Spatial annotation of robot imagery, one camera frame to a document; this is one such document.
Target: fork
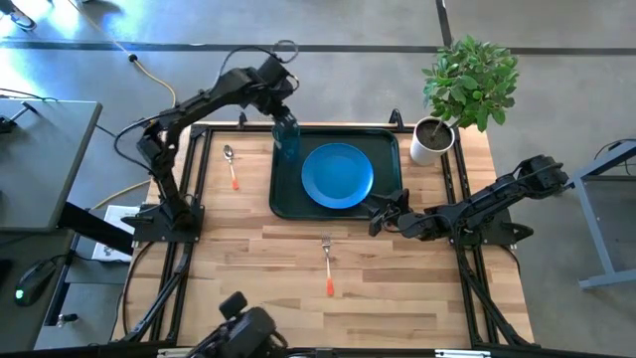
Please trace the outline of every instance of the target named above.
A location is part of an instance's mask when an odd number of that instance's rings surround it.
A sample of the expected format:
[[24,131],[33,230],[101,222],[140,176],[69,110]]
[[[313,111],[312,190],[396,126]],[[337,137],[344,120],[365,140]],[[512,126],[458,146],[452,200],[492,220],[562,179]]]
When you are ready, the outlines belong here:
[[334,281],[331,279],[331,268],[329,266],[329,250],[331,249],[331,238],[329,234],[322,233],[322,250],[325,251],[325,258],[327,259],[327,294],[334,295]]

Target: blue bowl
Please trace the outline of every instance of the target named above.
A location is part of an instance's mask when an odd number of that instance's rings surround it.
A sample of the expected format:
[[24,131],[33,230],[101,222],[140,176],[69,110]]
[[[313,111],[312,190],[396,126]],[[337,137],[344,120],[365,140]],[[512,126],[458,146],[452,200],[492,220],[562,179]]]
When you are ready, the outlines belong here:
[[355,146],[344,143],[322,145],[302,165],[302,186],[316,203],[331,209],[360,204],[374,184],[369,158]]

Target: wooden table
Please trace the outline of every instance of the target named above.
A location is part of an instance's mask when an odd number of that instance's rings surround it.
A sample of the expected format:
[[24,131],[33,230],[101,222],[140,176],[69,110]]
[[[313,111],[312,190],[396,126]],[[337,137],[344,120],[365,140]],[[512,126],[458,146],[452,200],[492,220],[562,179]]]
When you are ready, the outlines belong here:
[[[186,134],[175,166],[177,177],[186,152]],[[462,130],[461,138],[470,187],[476,192],[496,178],[488,139],[472,128]],[[420,211],[445,204],[441,161],[419,166],[408,155],[411,135],[398,134],[397,139],[410,205]],[[235,150],[238,191],[231,186],[222,151],[225,144]],[[190,269],[179,345],[194,345],[215,329],[223,321],[219,304],[240,290],[249,306],[262,306],[272,315],[290,346],[469,347],[457,261],[447,241],[423,243],[386,232],[371,238],[366,221],[276,217],[268,205],[272,147],[269,133],[214,134],[202,199],[206,217]],[[454,183],[458,183],[455,160],[450,162]],[[195,164],[192,173],[197,170]],[[458,186],[455,189],[461,198]],[[157,202],[156,188],[151,189],[148,201]],[[322,232],[332,237],[334,297],[328,297],[325,290]],[[139,320],[157,294],[165,251],[162,244],[151,248],[132,277],[129,326]],[[494,301],[520,335],[532,341],[514,261],[498,247],[484,247],[483,252]],[[480,333],[486,337],[483,311],[480,304],[476,306]],[[166,309],[164,332],[171,312],[172,300]],[[120,322],[113,338],[123,335]]]

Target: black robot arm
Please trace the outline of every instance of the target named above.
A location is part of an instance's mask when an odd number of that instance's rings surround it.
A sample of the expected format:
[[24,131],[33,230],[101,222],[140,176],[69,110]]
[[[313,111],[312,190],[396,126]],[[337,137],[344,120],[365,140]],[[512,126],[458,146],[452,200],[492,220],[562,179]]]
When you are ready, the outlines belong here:
[[279,144],[280,133],[298,131],[296,118],[282,103],[295,90],[290,78],[294,76],[278,58],[268,57],[258,70],[232,69],[220,76],[213,88],[201,89],[197,95],[148,121],[137,142],[137,149],[148,163],[161,190],[163,204],[158,210],[170,229],[188,229],[195,223],[190,205],[179,194],[172,175],[181,132],[223,106],[237,104],[245,108],[253,105],[261,113],[272,116],[275,122],[274,139]]
[[[521,162],[509,174],[457,204],[439,205],[416,213],[408,207],[408,190],[382,197],[381,210],[372,212],[369,227],[372,236],[382,227],[399,232],[405,238],[423,241],[474,234],[489,224],[494,216],[524,198],[544,199],[563,190],[567,175],[561,163],[539,155]],[[392,230],[388,224],[397,228]]]

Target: plant pot rim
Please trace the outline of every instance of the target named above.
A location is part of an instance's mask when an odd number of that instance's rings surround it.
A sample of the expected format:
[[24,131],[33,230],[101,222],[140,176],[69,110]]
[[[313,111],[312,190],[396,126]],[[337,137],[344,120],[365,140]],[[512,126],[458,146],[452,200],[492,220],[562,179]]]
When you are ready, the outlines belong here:
[[[445,127],[446,127],[446,129],[448,129],[448,131],[450,131],[450,143],[448,144],[448,146],[447,146],[447,147],[445,147],[444,149],[438,149],[438,150],[430,149],[429,147],[425,146],[424,144],[422,144],[422,142],[420,142],[420,141],[419,141],[419,138],[417,138],[417,135],[416,135],[415,133],[416,133],[417,128],[419,127],[419,125],[420,125],[421,123],[426,122],[426,121],[441,121],[442,125],[443,125],[443,126],[445,126]],[[437,117],[433,117],[433,116],[426,116],[426,117],[424,117],[424,118],[420,119],[420,120],[417,122],[417,124],[415,125],[415,128],[413,129],[413,134],[414,134],[414,136],[413,136],[413,137],[417,140],[417,144],[419,144],[419,145],[421,145],[422,147],[426,148],[426,150],[429,150],[429,151],[434,152],[434,153],[445,153],[445,152],[447,152],[447,151],[448,151],[448,149],[450,149],[450,147],[452,147],[452,146],[453,146],[453,144],[455,143],[455,131],[454,131],[454,130],[452,130],[452,129],[450,128],[450,126],[448,125],[448,123],[446,123],[445,121],[443,121],[443,120],[441,120],[441,119],[439,119],[439,118],[437,118]]]

